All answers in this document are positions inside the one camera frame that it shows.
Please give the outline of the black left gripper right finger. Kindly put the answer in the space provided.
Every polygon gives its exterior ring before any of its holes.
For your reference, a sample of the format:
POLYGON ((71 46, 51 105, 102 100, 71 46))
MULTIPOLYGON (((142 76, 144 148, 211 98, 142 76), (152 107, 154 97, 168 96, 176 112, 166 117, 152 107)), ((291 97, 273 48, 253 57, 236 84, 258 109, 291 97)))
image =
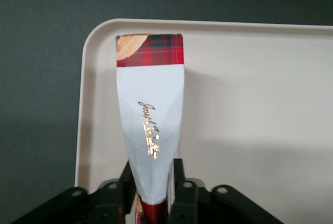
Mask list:
POLYGON ((229 185, 208 191, 185 177, 183 160, 174 159, 175 200, 168 223, 281 223, 279 219, 229 185))

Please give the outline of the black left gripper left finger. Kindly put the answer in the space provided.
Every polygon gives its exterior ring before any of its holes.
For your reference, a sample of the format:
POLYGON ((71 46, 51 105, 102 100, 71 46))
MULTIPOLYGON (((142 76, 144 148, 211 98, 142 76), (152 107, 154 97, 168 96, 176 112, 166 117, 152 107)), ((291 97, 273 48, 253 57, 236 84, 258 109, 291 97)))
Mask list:
POLYGON ((135 191, 127 163, 120 178, 103 181, 95 192, 69 188, 13 223, 125 223, 135 191))

